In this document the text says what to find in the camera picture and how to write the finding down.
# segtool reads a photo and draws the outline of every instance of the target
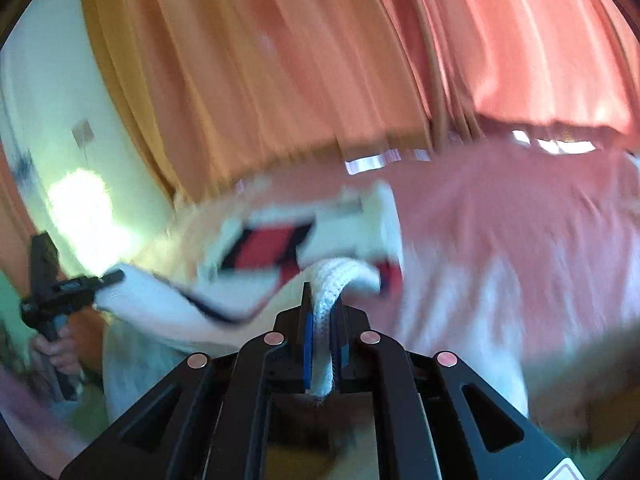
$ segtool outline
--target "wall outlet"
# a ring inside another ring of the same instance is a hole
[[[76,124],[71,130],[71,133],[74,135],[78,148],[84,148],[89,142],[95,139],[94,131],[86,119]]]

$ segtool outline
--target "pink bed sheet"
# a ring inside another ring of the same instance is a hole
[[[377,179],[396,199],[404,290],[356,301],[373,328],[408,350],[449,348],[472,365],[506,350],[524,364],[542,422],[588,402],[602,378],[611,387],[626,380],[640,319],[640,231],[630,212],[640,178],[622,152],[554,156],[496,140],[356,175],[337,163],[282,168],[182,211],[134,262],[188,280],[229,214]]]

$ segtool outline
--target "person's hand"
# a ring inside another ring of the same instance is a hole
[[[58,371],[66,375],[77,375],[81,371],[76,342],[73,338],[73,329],[65,325],[60,329],[59,339],[54,342],[47,341],[40,334],[30,341],[31,364],[39,375],[44,375],[45,367],[43,358],[48,357],[49,362]]]

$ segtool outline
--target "black handle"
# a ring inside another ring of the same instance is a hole
[[[44,338],[47,341],[49,341],[50,343],[53,343],[60,338],[60,336],[58,335],[58,330],[56,329],[57,324],[58,323],[56,323],[55,320],[41,323],[40,327],[38,328],[38,331],[44,336]],[[60,388],[60,394],[62,394],[62,397],[65,400],[77,400],[78,393],[76,392],[76,387],[71,382],[71,378],[68,375],[63,374],[62,372],[57,370],[57,368],[54,367],[51,363],[49,363],[48,360],[46,360],[44,365],[46,367],[47,366],[51,367],[52,371],[55,373],[55,377],[56,377],[56,380],[58,381],[58,387]]]

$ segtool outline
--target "triangular cutout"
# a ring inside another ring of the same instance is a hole
[[[181,394],[182,388],[173,386],[160,395],[122,433],[122,442],[148,453],[158,450]]]
[[[495,453],[524,438],[522,429],[477,386],[466,384],[462,393],[488,452]]]

